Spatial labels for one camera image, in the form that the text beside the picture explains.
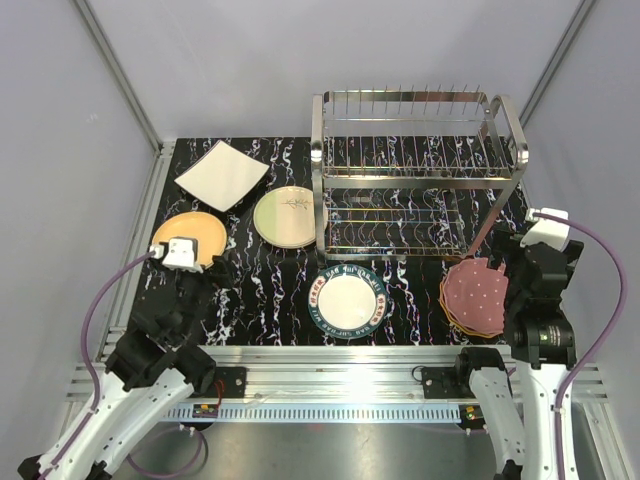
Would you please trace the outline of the cream bordered plate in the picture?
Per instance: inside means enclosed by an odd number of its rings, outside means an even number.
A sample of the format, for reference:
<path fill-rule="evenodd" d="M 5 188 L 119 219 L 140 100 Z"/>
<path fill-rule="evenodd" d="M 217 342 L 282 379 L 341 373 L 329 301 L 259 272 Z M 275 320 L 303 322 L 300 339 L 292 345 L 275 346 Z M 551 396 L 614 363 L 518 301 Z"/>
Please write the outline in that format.
<path fill-rule="evenodd" d="M 257 202 L 253 224 L 263 240 L 284 249 L 307 247 L 316 241 L 313 192 L 284 186 L 266 193 Z"/>

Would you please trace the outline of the grey green-rimmed plate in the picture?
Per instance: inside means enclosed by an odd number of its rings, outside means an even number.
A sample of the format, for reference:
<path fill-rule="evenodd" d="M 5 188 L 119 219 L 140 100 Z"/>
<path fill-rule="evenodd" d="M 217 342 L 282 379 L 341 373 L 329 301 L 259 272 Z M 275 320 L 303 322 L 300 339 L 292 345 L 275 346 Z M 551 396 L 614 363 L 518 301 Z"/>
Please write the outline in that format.
<path fill-rule="evenodd" d="M 389 299 L 383 281 L 354 264 L 326 268 L 313 280 L 307 307 L 326 335 L 353 340 L 371 335 L 382 323 Z"/>

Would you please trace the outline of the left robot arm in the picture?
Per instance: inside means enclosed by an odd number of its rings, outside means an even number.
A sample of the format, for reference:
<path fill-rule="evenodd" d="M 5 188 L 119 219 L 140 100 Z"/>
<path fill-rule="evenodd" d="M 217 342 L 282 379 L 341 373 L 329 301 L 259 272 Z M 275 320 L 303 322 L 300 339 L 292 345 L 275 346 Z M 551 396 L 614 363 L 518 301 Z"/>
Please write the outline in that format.
<path fill-rule="evenodd" d="M 110 479 L 133 448 L 175 405 L 227 383 L 216 362 L 194 338 L 213 291 L 229 288 L 226 259 L 216 256 L 203 272 L 181 271 L 176 283 L 155 291 L 146 312 L 133 314 L 103 371 L 84 361 L 93 392 L 68 429 L 45 453 L 24 459 L 23 479 Z"/>

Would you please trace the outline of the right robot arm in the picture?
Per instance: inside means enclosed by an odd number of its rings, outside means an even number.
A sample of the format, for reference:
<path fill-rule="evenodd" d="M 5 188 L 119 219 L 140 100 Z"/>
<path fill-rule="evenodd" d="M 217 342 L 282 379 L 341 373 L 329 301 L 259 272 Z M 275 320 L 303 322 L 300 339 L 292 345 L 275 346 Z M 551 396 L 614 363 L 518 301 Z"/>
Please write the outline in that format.
<path fill-rule="evenodd" d="M 561 308 L 584 245 L 545 241 L 526 245 L 521 233 L 495 231 L 489 265 L 508 279 L 505 335 L 520 375 L 516 402 L 502 355 L 465 347 L 453 385 L 475 397 L 495 455 L 497 479 L 576 479 L 571 374 L 577 365 L 573 327 Z"/>

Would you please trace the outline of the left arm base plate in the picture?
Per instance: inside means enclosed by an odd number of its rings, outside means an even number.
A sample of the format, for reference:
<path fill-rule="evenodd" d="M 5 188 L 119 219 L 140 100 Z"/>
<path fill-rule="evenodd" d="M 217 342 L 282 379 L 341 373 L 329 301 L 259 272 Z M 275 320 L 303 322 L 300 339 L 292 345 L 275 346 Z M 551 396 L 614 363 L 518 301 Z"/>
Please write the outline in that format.
<path fill-rule="evenodd" d="M 221 391 L 223 399 L 242 399 L 247 387 L 248 369 L 244 366 L 220 366 L 215 369 L 213 383 L 201 398 L 216 398 Z"/>

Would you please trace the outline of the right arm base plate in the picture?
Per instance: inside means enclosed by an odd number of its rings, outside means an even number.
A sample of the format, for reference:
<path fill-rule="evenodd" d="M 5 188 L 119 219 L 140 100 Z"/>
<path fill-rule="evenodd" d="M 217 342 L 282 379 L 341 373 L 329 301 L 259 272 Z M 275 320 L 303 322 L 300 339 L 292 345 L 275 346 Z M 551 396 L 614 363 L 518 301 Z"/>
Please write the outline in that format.
<path fill-rule="evenodd" d="M 420 383 L 427 400 L 472 399 L 474 395 L 455 367 L 422 367 Z"/>

